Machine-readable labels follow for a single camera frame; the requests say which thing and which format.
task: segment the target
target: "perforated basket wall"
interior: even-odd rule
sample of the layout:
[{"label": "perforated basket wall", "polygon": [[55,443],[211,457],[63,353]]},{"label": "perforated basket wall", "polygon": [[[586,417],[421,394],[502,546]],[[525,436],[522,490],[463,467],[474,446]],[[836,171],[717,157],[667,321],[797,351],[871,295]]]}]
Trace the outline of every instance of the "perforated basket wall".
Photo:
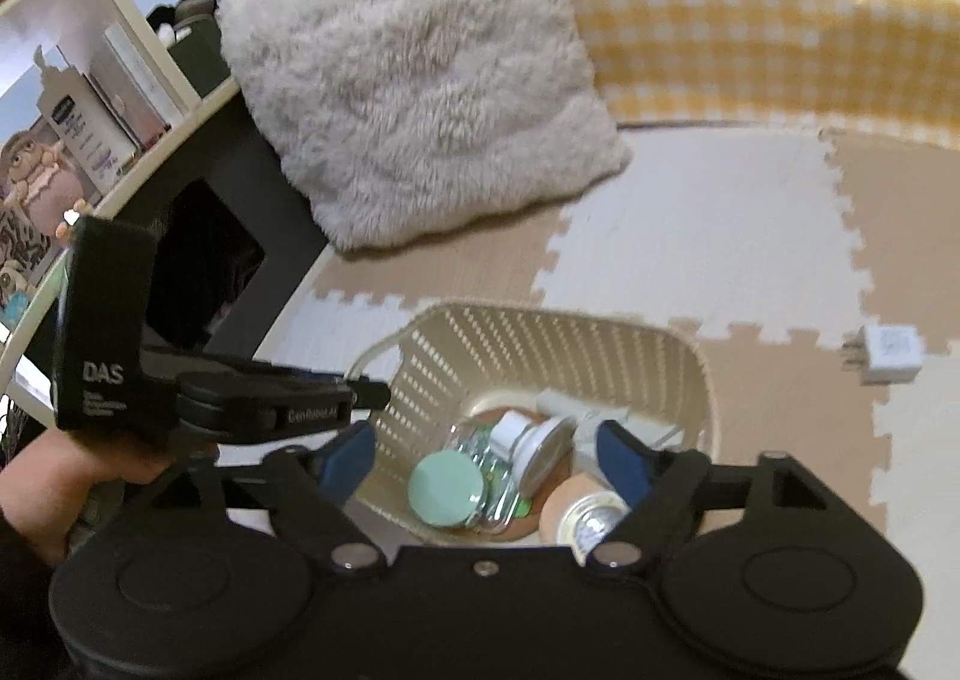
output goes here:
[{"label": "perforated basket wall", "polygon": [[392,348],[400,368],[390,405],[371,418],[376,463],[357,498],[430,543],[478,541],[424,525],[407,506],[416,463],[443,445],[451,422],[478,407],[554,388],[680,426],[683,444],[716,453],[707,367],[678,332],[540,308],[444,303],[371,347],[350,371],[360,374]]}]

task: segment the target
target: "black circular cover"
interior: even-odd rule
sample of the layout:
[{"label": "black circular cover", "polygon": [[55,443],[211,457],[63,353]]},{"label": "black circular cover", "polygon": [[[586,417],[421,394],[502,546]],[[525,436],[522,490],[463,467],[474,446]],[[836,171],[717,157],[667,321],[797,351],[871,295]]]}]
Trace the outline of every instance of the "black circular cover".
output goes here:
[{"label": "black circular cover", "polygon": [[56,628],[75,659],[133,676],[242,664],[296,619],[311,590],[294,549],[236,525],[188,543],[138,536],[84,550],[51,584]]},{"label": "black circular cover", "polygon": [[906,645],[923,593],[880,537],[832,537],[813,526],[766,533],[741,523],[699,537],[670,562],[661,591],[688,636],[735,664],[782,673],[869,667]]}]

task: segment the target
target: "human hand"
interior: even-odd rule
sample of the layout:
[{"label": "human hand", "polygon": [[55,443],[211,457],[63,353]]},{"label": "human hand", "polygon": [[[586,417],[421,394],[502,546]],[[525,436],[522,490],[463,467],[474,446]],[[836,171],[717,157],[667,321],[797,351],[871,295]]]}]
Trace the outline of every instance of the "human hand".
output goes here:
[{"label": "human hand", "polygon": [[47,429],[0,471],[0,510],[40,558],[56,565],[66,557],[67,535],[90,488],[113,479],[145,485],[171,462],[128,432]]}]

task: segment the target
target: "figurine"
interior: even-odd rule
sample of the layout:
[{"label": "figurine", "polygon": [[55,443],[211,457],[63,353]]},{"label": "figurine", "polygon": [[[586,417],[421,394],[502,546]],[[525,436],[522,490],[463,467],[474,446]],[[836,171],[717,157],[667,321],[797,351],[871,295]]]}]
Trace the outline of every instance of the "figurine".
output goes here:
[{"label": "figurine", "polygon": [[62,142],[45,145],[29,131],[13,134],[0,151],[0,182],[10,190],[4,206],[45,236],[63,240],[68,233],[64,212],[83,215],[89,210],[80,177],[64,156]]},{"label": "figurine", "polygon": [[37,289],[24,276],[20,261],[7,260],[0,266],[0,302],[4,306],[0,322],[13,330],[36,293]]}]

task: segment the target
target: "black sleeve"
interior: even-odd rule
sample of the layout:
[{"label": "black sleeve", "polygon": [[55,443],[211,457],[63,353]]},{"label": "black sleeve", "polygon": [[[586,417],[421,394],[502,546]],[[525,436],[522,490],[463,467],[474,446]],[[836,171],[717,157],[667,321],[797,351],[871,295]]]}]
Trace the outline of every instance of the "black sleeve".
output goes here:
[{"label": "black sleeve", "polygon": [[47,609],[52,571],[0,513],[0,677],[48,680],[70,666]]}]

